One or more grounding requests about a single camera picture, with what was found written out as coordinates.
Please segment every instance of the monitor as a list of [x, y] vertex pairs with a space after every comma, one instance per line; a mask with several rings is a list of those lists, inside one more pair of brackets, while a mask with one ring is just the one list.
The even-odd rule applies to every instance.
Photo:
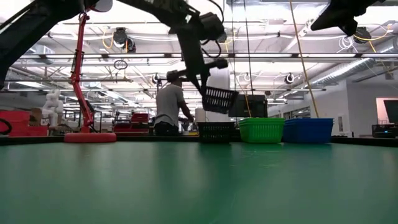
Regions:
[[384, 100], [390, 123], [398, 124], [398, 100]]
[[[264, 95], [248, 95], [247, 97], [252, 118], [268, 117], [267, 100]], [[248, 104], [244, 95], [238, 95], [235, 104], [229, 110], [229, 117], [250, 118]]]

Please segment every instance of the table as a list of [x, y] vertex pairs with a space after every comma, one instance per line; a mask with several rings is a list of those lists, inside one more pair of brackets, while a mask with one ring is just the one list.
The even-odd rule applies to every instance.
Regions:
[[398, 149], [345, 144], [0, 147], [0, 223], [398, 223]]

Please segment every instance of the man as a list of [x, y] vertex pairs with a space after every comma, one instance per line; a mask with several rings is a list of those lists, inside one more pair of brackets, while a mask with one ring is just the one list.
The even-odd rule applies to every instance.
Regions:
[[159, 90], [156, 96], [157, 116], [155, 132], [158, 136], [178, 136], [178, 114], [182, 113], [193, 122], [182, 93], [181, 79], [176, 79], [169, 86]]

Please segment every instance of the white humanoid robot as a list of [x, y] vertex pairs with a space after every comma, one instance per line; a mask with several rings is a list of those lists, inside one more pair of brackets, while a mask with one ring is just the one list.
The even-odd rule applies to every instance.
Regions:
[[60, 90], [52, 90], [45, 97], [47, 101], [45, 102], [42, 109], [43, 118], [41, 121], [41, 125], [58, 125], [58, 116], [62, 116], [63, 112], [63, 102], [59, 100], [60, 94]]

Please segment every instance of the blue basket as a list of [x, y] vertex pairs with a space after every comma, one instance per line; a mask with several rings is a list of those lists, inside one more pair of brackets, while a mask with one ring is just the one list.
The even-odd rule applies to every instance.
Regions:
[[285, 121], [284, 142], [328, 143], [333, 128], [332, 118], [296, 118]]

